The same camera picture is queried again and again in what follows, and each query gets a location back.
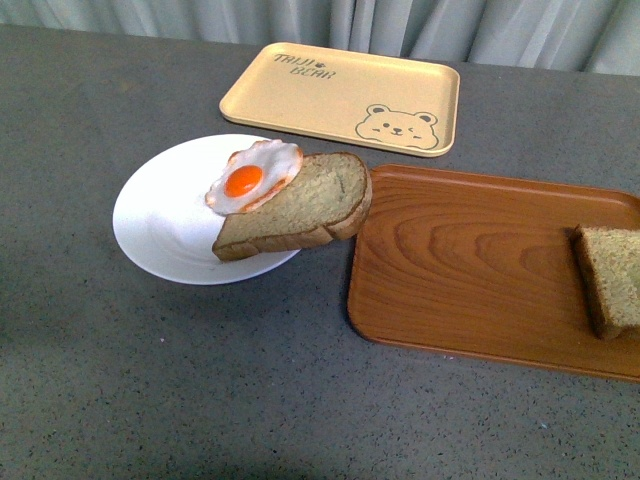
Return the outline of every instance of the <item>toast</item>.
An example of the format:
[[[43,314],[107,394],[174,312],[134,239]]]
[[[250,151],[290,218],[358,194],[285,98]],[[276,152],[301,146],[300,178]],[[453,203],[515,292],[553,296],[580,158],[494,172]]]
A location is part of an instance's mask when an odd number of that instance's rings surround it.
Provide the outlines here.
[[[579,225],[570,241],[595,334],[640,337],[640,230]]]
[[[307,155],[298,175],[274,198],[225,218],[213,253],[227,262],[347,239],[364,223],[371,195],[369,170],[356,155]]]

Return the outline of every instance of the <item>wooden tray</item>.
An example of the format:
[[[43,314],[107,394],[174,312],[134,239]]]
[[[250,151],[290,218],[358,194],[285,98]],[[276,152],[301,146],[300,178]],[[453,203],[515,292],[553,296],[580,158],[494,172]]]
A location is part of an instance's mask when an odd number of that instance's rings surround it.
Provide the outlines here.
[[[640,228],[640,199],[386,165],[372,171],[348,310],[365,338],[640,380],[640,342],[592,333],[568,243],[579,223]]]

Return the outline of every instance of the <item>egg white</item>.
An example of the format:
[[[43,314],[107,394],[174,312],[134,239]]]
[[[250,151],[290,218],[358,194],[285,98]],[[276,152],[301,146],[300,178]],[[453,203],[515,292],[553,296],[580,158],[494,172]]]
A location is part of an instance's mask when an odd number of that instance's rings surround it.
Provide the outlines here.
[[[211,185],[205,202],[218,215],[247,213],[273,198],[288,185],[302,167],[302,150],[294,143],[282,140],[259,140],[249,149],[236,152],[221,176]],[[262,169],[262,179],[251,191],[239,197],[225,194],[225,185],[237,169],[255,165]]]

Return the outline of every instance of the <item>tray rim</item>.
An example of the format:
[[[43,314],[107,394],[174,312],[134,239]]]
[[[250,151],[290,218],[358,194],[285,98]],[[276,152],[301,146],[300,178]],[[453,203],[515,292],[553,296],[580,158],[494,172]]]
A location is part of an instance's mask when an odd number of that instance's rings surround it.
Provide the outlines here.
[[[401,168],[403,170],[408,170],[406,174],[403,173],[401,175],[410,175],[410,171],[415,172],[429,172],[434,175],[434,178],[441,183],[456,183],[460,185],[476,185],[482,186],[484,188],[495,188],[497,190],[502,191],[544,191],[545,193],[553,193],[556,195],[562,195],[567,190],[576,192],[572,195],[575,196],[583,196],[588,198],[602,198],[603,196],[613,200],[614,197],[622,197],[631,201],[632,203],[637,203],[636,208],[640,212],[640,195],[635,195],[631,192],[622,189],[616,188],[606,188],[599,187],[594,185],[578,185],[573,183],[564,183],[564,182],[554,182],[549,180],[535,180],[529,178],[519,178],[519,177],[506,177],[501,175],[492,175],[487,173],[476,173],[476,172],[464,172],[458,170],[448,170],[441,168],[432,168],[432,167],[419,167],[415,165],[403,165],[401,163],[386,163],[383,165],[378,165],[371,169],[372,176],[383,176],[392,173],[394,176],[399,175],[398,173],[394,173],[392,170],[396,168]],[[462,181],[458,179],[447,178],[447,176],[452,177],[464,177],[468,178],[469,181]]]
[[[261,60],[261,57],[264,55],[267,55],[270,50],[274,50],[276,48],[296,48],[296,49],[307,50],[309,52],[313,52],[313,51],[329,52],[329,54],[332,54],[332,55],[339,54],[341,56],[352,57],[352,58],[367,58],[367,59],[373,59],[373,60],[378,59],[378,60],[384,60],[385,62],[392,62],[394,64],[400,64],[400,65],[405,64],[406,62],[412,62],[418,65],[427,65],[427,66],[437,67],[439,69],[446,71],[449,75],[453,75],[455,77],[454,88],[452,89],[453,108],[451,109],[451,115],[450,115],[451,140],[443,147],[440,147],[435,150],[425,150],[424,152],[421,152],[419,151],[419,149],[414,149],[414,148],[400,147],[400,146],[390,145],[386,143],[374,143],[371,140],[358,139],[358,138],[350,137],[346,135],[331,135],[331,134],[318,133],[314,131],[305,130],[303,128],[284,127],[274,123],[256,120],[255,118],[248,118],[246,116],[235,115],[232,111],[230,111],[229,105],[228,105],[231,102],[231,98],[233,97],[233,94],[235,93],[234,90],[238,85],[241,85],[244,80],[246,80],[248,77],[251,76],[252,69],[256,68],[255,65],[258,63],[259,60]],[[251,63],[247,65],[245,70],[240,74],[240,76],[236,79],[233,85],[229,88],[229,90],[224,94],[222,99],[219,101],[218,109],[220,110],[220,113],[226,120],[233,123],[241,124],[241,125],[260,127],[260,128],[265,128],[272,131],[277,131],[277,132],[289,132],[289,133],[309,136],[313,138],[336,141],[336,142],[345,143],[349,145],[358,145],[358,146],[373,148],[375,150],[389,151],[389,152],[413,155],[413,156],[423,157],[423,158],[434,158],[434,157],[442,156],[445,153],[447,153],[449,150],[451,150],[451,148],[453,147],[453,144],[455,143],[457,123],[458,123],[458,106],[460,102],[460,83],[461,83],[460,73],[453,67],[450,67],[449,65],[445,65],[442,63],[435,63],[427,60],[419,60],[419,59],[412,59],[412,58],[385,56],[385,55],[379,55],[379,54],[373,54],[373,53],[354,52],[351,50],[341,50],[338,48],[320,47],[316,45],[304,45],[304,44],[298,44],[298,43],[292,43],[292,42],[274,42],[274,43],[265,45],[260,50],[260,52],[253,58]]]
[[[585,199],[603,199],[608,201],[615,201],[617,203],[623,203],[624,205],[633,208],[634,211],[640,216],[640,196],[635,195],[633,193],[621,190],[621,189],[611,189],[611,188],[603,188],[598,186],[586,186],[586,185],[577,185],[570,183],[561,183],[561,182],[552,182],[552,181],[544,181],[544,180],[532,180],[532,179],[523,179],[516,177],[505,177],[499,175],[491,175],[484,173],[475,173],[475,172],[464,172],[464,171],[455,171],[455,170],[446,170],[446,169],[437,169],[431,167],[419,167],[414,165],[404,165],[398,163],[389,163],[379,165],[371,170],[372,181],[376,177],[385,177],[385,176],[394,176],[394,177],[402,177],[402,176],[421,176],[425,178],[425,181],[432,182],[435,181],[443,184],[460,184],[460,185],[468,185],[472,187],[479,188],[495,188],[501,191],[534,191],[536,194],[550,194],[550,195],[562,195],[563,193],[569,195],[571,197],[582,197]],[[462,358],[469,358],[474,360],[481,361],[489,361],[489,362],[498,362],[509,365],[517,365],[528,368],[537,368],[544,369],[551,372],[565,372],[565,373],[573,373],[585,376],[591,376],[596,378],[603,379],[613,379],[613,380],[621,380],[631,383],[640,383],[640,374],[639,375],[630,375],[626,373],[607,371],[604,369],[594,369],[592,367],[580,367],[575,365],[566,365],[562,362],[551,361],[551,360],[541,360],[534,359],[529,360],[526,358],[518,358],[514,356],[504,355],[504,354],[494,354],[490,352],[483,352],[480,349],[463,349],[463,348],[453,348],[446,346],[438,346],[438,345],[425,345],[418,342],[411,341],[403,341],[396,340],[393,338],[387,338],[384,335],[371,335],[366,330],[362,330],[362,325],[366,325],[366,321],[355,322],[354,321],[354,303],[359,301],[357,296],[360,293],[357,290],[358,282],[357,278],[357,269],[358,264],[362,261],[361,255],[358,255],[360,248],[359,244],[363,242],[362,236],[358,235],[356,237],[356,245],[354,249],[353,255],[353,263],[352,263],[352,271],[349,281],[349,291],[347,296],[347,313],[350,319],[350,323],[352,327],[368,341],[394,346],[394,347],[402,347],[402,348],[410,348],[415,350],[421,350],[424,352],[430,352],[433,354],[440,355],[449,355],[449,356],[458,356]]]

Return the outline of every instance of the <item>fake egg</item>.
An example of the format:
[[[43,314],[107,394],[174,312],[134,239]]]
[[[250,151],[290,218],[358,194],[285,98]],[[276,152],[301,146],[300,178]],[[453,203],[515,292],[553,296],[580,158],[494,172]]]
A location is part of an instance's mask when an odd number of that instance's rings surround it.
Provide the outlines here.
[[[302,167],[302,158],[296,144],[259,140],[229,157],[205,202],[219,215],[251,212],[291,183]]]

